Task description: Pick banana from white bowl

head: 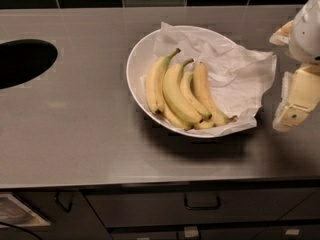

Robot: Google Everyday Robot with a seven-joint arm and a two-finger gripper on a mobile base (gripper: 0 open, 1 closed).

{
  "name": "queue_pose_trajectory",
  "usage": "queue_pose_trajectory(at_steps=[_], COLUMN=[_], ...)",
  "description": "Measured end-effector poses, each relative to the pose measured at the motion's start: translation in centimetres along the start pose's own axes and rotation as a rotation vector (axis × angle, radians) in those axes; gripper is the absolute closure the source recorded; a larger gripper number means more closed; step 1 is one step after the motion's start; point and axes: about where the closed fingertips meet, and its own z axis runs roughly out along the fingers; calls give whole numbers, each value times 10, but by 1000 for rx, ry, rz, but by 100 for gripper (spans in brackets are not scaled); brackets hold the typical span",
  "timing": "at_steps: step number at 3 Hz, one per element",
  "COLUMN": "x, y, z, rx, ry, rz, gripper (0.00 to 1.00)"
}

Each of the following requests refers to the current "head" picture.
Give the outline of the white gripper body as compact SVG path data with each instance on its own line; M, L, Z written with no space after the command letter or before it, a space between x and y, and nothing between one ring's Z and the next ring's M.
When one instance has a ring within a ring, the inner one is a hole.
M320 63L320 0L308 0L295 16L289 52L301 63Z

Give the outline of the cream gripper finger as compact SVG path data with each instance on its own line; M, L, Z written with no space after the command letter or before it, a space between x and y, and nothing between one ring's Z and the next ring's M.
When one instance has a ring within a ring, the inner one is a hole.
M290 31L293 21L289 21L278 30L276 30L270 37L269 42L274 45L284 46L289 42Z
M287 132L301 125L320 102L320 66L302 64L294 73L285 72L273 128Z

